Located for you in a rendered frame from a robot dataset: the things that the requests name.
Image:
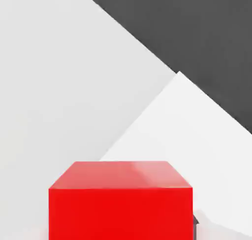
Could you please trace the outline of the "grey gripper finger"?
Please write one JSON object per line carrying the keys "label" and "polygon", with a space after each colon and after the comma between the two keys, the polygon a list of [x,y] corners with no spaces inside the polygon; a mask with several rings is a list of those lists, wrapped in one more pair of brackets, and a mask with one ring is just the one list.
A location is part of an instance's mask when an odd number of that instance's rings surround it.
{"label": "grey gripper finger", "polygon": [[196,226],[196,240],[252,240],[251,236],[213,223],[202,210],[195,210],[193,214],[199,222]]}

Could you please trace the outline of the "small red cube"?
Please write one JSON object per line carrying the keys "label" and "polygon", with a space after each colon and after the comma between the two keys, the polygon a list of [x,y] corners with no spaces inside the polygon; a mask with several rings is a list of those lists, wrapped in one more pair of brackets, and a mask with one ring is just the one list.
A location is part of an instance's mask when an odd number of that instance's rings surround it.
{"label": "small red cube", "polygon": [[49,188],[49,240],[193,240],[192,186],[166,161],[75,162]]}

